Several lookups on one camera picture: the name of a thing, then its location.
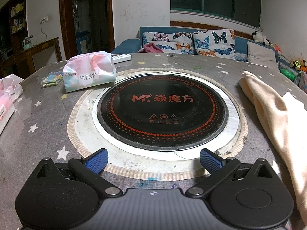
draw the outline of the beige rope trim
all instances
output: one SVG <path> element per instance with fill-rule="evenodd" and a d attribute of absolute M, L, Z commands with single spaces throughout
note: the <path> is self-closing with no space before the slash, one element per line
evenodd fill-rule
<path fill-rule="evenodd" d="M 128 75 L 129 73 L 143 72 L 143 71 L 175 71 L 175 72 L 187 73 L 187 74 L 191 74 L 196 77 L 199 77 L 201 79 L 204 79 L 216 85 L 220 89 L 222 89 L 228 95 L 232 103 L 234 104 L 235 108 L 237 109 L 239 118 L 240 118 L 240 131 L 239 131 L 238 139 L 236 143 L 232 146 L 231 150 L 228 153 L 224 154 L 222 157 L 223 158 L 234 157 L 242 150 L 243 145 L 245 144 L 247 133 L 248 133 L 248 124 L 246 121 L 246 117 L 243 113 L 242 107 L 238 104 L 236 99 L 231 95 L 231 93 L 224 86 L 222 86 L 220 83 L 202 74 L 195 73 L 189 70 L 177 69 L 177 68 L 174 68 L 174 69 L 172 68 L 137 68 L 137 69 L 130 69 L 130 70 L 118 72 L 116 76 Z M 87 148 L 82 144 L 82 142 L 78 138 L 76 130 L 75 130 L 75 119 L 76 119 L 77 112 L 82 102 L 94 89 L 95 88 L 88 89 L 80 97 L 80 99 L 77 101 L 76 105 L 74 106 L 70 114 L 68 123 L 67 123 L 68 137 L 71 143 L 73 144 L 73 146 L 75 146 L 75 148 L 78 150 L 78 152 L 83 157 L 87 157 L 91 155 L 92 153 L 87 150 Z M 126 176 L 129 178 L 141 179 L 141 180 L 147 180 L 151 178 L 151 179 L 156 179 L 159 181 L 178 181 L 178 180 L 191 179 L 191 178 L 202 176 L 204 174 L 208 174 L 208 172 L 204 168 L 199 168 L 197 170 L 191 170 L 191 171 L 185 171 L 185 172 L 177 172 L 177 173 L 153 173 L 153 172 L 144 172 L 144 171 L 137 171 L 137 170 L 128 170 L 126 168 L 118 167 L 116 165 L 109 164 L 109 163 L 107 164 L 104 170 L 107 172 L 116 174 L 116 175 Z"/>

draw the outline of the blue gripper pad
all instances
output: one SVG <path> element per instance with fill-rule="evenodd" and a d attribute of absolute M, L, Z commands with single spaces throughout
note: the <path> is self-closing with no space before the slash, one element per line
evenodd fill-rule
<path fill-rule="evenodd" d="M 220 169 L 221 167 L 223 167 L 222 161 L 218 160 L 217 158 L 214 158 L 212 155 L 210 155 L 207 151 L 205 150 L 201 150 L 199 159 L 201 161 L 202 166 L 204 166 L 204 168 L 206 170 L 208 170 L 208 172 L 210 174 L 213 174 L 215 171 L 217 171 L 218 169 Z"/>
<path fill-rule="evenodd" d="M 106 149 L 100 149 L 83 160 L 83 164 L 95 174 L 99 174 L 108 164 L 109 154 Z"/>

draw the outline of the induction cooktop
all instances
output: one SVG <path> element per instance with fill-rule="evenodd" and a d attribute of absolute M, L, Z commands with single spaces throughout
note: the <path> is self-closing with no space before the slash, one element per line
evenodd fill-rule
<path fill-rule="evenodd" d="M 136 148 L 185 150 L 215 138 L 228 108 L 208 85 L 176 74 L 144 74 L 115 84 L 99 100 L 97 116 L 114 138 Z"/>

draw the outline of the couch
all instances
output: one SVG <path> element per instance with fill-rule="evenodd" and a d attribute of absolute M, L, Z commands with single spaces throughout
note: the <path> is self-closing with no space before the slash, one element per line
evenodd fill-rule
<path fill-rule="evenodd" d="M 197 31 L 197 29 L 186 28 L 186 27 L 140 27 L 140 34 L 138 39 L 128 39 L 123 41 L 112 51 L 112 54 L 137 53 L 142 48 L 142 37 L 143 33 L 145 32 L 173 34 L 177 32 L 193 33 L 195 31 Z M 246 38 L 241 38 L 238 36 L 235 36 L 234 41 L 235 41 L 235 50 L 237 53 L 237 60 L 247 61 L 247 55 L 248 55 L 247 42 L 248 41 L 254 42 L 254 41 Z M 276 61 L 278 62 L 279 55 L 276 51 L 275 51 L 275 56 L 276 56 Z"/>

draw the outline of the power cord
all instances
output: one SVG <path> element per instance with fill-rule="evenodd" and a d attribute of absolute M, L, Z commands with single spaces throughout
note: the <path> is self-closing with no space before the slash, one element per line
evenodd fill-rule
<path fill-rule="evenodd" d="M 43 31 L 41 25 L 42 25 L 43 21 L 40 22 L 40 31 L 46 36 L 45 41 L 47 40 L 47 34 Z"/>

